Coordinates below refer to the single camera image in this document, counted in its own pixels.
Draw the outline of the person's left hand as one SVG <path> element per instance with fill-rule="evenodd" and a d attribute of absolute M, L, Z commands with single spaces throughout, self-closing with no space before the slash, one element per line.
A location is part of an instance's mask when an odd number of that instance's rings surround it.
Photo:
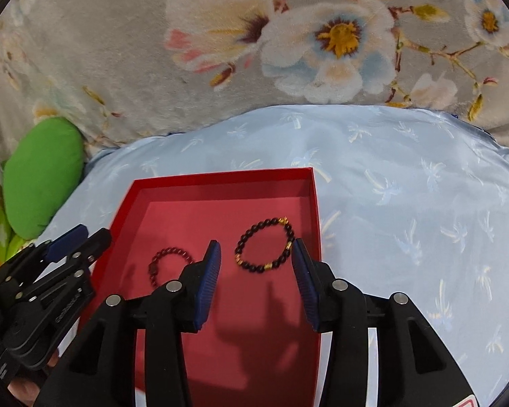
<path fill-rule="evenodd" d="M 56 364 L 58 363 L 58 359 L 59 353 L 58 350 L 56 350 L 49 359 L 49 362 L 45 365 L 44 368 L 42 368 L 46 377 L 48 377 L 53 368 L 55 368 Z M 22 402 L 23 405 L 33 406 L 41 386 L 41 383 L 30 380 L 29 377 L 15 377 L 9 384 L 8 390 L 10 391 L 10 394 L 13 395 L 13 397 L 19 402 Z"/>

